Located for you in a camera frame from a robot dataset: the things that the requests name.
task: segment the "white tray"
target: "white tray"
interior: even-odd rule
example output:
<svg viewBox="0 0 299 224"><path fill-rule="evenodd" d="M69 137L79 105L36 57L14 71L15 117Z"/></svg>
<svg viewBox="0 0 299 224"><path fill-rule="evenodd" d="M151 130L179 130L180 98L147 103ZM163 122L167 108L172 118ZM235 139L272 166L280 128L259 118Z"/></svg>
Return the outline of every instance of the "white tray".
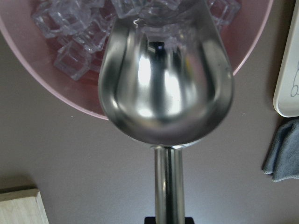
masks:
<svg viewBox="0 0 299 224"><path fill-rule="evenodd" d="M299 116L299 0L295 4L273 104L283 117Z"/></svg>

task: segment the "ice cube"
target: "ice cube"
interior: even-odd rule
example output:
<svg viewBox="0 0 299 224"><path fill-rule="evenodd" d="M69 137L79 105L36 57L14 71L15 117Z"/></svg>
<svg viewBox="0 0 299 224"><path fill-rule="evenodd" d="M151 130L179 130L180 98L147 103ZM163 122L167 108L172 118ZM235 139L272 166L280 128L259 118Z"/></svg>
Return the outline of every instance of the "ice cube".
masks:
<svg viewBox="0 0 299 224"><path fill-rule="evenodd" d="M62 27L65 35L85 30L91 18L90 8L81 0L55 0L49 14Z"/></svg>
<svg viewBox="0 0 299 224"><path fill-rule="evenodd" d="M62 46L67 45L72 40L71 36L59 36L57 38L57 42L60 43Z"/></svg>
<svg viewBox="0 0 299 224"><path fill-rule="evenodd" d="M116 12L114 10L114 7L106 8L106 5L103 8L93 8L92 9L92 18L94 17L100 17L101 22L105 23L109 28L113 25L114 21L116 20Z"/></svg>
<svg viewBox="0 0 299 224"><path fill-rule="evenodd" d="M148 3L147 0L111 0L119 18L137 15Z"/></svg>
<svg viewBox="0 0 299 224"><path fill-rule="evenodd" d="M71 41L58 52L54 66L78 80L90 69L90 63L91 55L80 44Z"/></svg>
<svg viewBox="0 0 299 224"><path fill-rule="evenodd" d="M55 23L49 15L51 5L51 1L41 2L35 13L31 16L34 23L39 27L46 38L53 38L62 33L61 26Z"/></svg>
<svg viewBox="0 0 299 224"><path fill-rule="evenodd" d="M141 32L144 33L148 42L164 42L169 37L176 37L179 31L178 24L169 24L162 27L144 26Z"/></svg>
<svg viewBox="0 0 299 224"><path fill-rule="evenodd" d="M207 0L207 3L218 28L229 25L241 8L236 0Z"/></svg>
<svg viewBox="0 0 299 224"><path fill-rule="evenodd" d="M88 28L73 36L89 53L101 51L109 36L111 26L100 14L95 14Z"/></svg>
<svg viewBox="0 0 299 224"><path fill-rule="evenodd" d="M144 24L154 26L163 26L165 24L178 23L177 17L182 13L179 8L175 10L170 9L162 2L153 0L146 4L146 6L138 14L138 18Z"/></svg>
<svg viewBox="0 0 299 224"><path fill-rule="evenodd" d="M116 11L110 0L106 0L102 8L99 8L100 15L106 20L111 21L116 19Z"/></svg>

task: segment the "metal handle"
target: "metal handle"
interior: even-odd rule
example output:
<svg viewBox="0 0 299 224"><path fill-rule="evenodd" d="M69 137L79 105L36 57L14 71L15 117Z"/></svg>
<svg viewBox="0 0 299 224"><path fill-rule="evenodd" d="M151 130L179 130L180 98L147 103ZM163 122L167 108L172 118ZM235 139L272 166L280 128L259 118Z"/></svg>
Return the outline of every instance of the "metal handle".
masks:
<svg viewBox="0 0 299 224"><path fill-rule="evenodd" d="M181 149L154 147L156 224L185 224Z"/></svg>

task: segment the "blue cloth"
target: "blue cloth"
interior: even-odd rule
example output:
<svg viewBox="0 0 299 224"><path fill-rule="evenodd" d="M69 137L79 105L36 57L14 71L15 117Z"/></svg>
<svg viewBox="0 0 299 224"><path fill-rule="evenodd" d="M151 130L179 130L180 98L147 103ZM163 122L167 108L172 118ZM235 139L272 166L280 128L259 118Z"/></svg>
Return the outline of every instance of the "blue cloth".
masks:
<svg viewBox="0 0 299 224"><path fill-rule="evenodd" d="M281 125L263 165L265 174L273 174L274 182L299 179L299 118Z"/></svg>

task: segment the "wooden board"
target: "wooden board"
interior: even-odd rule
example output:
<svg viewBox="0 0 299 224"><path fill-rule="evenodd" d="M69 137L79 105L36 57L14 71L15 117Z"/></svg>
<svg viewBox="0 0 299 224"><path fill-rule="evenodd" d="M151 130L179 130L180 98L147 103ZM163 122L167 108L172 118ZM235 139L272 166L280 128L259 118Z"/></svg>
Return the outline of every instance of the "wooden board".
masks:
<svg viewBox="0 0 299 224"><path fill-rule="evenodd" d="M0 224L49 224L39 190L0 194Z"/></svg>

